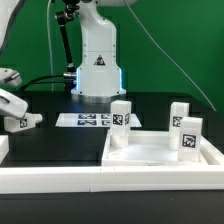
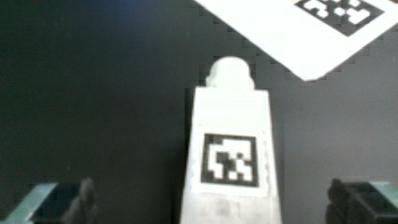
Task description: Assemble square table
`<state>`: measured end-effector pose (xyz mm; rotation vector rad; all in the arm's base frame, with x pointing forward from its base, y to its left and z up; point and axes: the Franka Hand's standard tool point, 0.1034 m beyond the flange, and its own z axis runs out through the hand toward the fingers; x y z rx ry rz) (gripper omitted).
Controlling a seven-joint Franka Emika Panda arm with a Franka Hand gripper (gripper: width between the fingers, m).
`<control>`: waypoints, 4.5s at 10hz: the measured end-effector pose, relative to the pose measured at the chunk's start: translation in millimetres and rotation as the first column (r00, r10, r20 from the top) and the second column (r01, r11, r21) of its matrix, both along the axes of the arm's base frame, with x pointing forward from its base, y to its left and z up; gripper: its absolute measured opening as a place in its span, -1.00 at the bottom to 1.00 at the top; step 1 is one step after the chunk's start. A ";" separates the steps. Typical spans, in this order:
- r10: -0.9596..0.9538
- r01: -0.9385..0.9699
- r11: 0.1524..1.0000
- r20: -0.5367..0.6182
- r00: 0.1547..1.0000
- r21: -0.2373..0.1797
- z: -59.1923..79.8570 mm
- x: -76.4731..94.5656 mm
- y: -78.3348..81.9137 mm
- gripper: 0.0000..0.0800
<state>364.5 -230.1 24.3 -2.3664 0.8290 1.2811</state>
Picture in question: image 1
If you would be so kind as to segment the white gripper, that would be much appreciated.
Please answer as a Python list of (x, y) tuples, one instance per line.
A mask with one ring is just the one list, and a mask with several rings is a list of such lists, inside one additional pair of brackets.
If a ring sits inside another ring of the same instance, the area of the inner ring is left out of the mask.
[(8, 91), (0, 89), (0, 115), (22, 119), (28, 104)]

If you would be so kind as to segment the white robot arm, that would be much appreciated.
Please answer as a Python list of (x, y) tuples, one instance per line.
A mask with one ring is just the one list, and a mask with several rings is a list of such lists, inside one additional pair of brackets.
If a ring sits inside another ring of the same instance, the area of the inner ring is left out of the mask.
[[(65, 34), (66, 22), (78, 17), (82, 31), (82, 63), (75, 70), (67, 43), (68, 75), (75, 79), (71, 96), (85, 102), (107, 103), (112, 98), (126, 94), (122, 87), (122, 71), (116, 63), (116, 27), (102, 17), (97, 7), (124, 6), (137, 0), (62, 0), (65, 10), (57, 14), (61, 33)], [(8, 39), (9, 30), (18, 9), (25, 0), (0, 0), (0, 53)], [(20, 74), (12, 69), (0, 68), (0, 84), (21, 84)], [(23, 119), (28, 104), (19, 97), (0, 88), (0, 114)]]

